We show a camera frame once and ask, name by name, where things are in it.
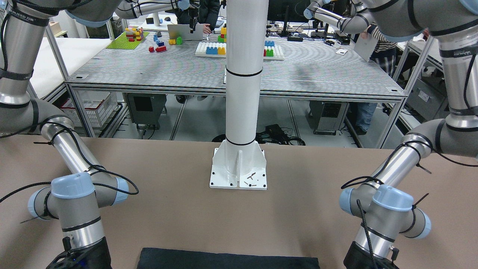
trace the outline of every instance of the striped shirt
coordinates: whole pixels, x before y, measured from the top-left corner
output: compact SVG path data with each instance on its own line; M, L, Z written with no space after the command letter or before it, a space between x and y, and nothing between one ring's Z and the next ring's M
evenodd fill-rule
M395 47L397 46L397 43L388 41L374 22L372 22L367 29L367 32L371 34L373 38L378 40L370 58L383 58L395 55Z

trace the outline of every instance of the silver laptop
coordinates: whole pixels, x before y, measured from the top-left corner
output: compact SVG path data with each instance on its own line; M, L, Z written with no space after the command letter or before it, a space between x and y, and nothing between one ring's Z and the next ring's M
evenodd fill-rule
M183 40L203 40L203 26L196 24L194 33L190 33L189 24L168 24L170 39L182 37Z
M367 39L363 39L359 36L357 43L355 44L354 50L360 55L366 62L370 60L370 56L377 45L378 40L373 38L371 34Z

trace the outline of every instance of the brown table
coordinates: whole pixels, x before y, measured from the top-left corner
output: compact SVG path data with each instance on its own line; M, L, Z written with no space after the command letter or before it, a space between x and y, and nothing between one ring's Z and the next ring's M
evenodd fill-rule
M69 174L41 137L0 140L0 196L28 183ZM215 253L317 257L323 269L342 261L360 220L338 205L340 185L370 174L389 150L264 145L267 191L208 187L217 144L85 139L101 164L134 180L140 194L101 209L114 269L134 269L143 247ZM399 236L402 269L476 268L477 170L436 154L414 169L400 189L417 200L433 229L423 240ZM44 268L62 251L58 221L33 220L26 203L36 190L0 204L0 268Z

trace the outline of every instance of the black jacket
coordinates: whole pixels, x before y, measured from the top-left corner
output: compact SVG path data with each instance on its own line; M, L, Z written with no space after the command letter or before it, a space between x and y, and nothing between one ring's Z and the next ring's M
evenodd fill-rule
M200 0L199 4L199 17L197 18L197 21L199 23L210 24L209 28L213 31L219 14L219 0ZM178 24L189 24L191 17L189 17L187 10L181 11L178 9L174 12L178 18Z

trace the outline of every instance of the storage basket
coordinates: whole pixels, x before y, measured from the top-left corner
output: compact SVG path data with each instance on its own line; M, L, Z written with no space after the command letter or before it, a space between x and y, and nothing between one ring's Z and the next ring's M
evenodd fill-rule
M95 128L101 128L118 105L115 92L85 91L80 92L80 97L91 125ZM75 127L82 127L73 100L68 98L60 109L73 121Z

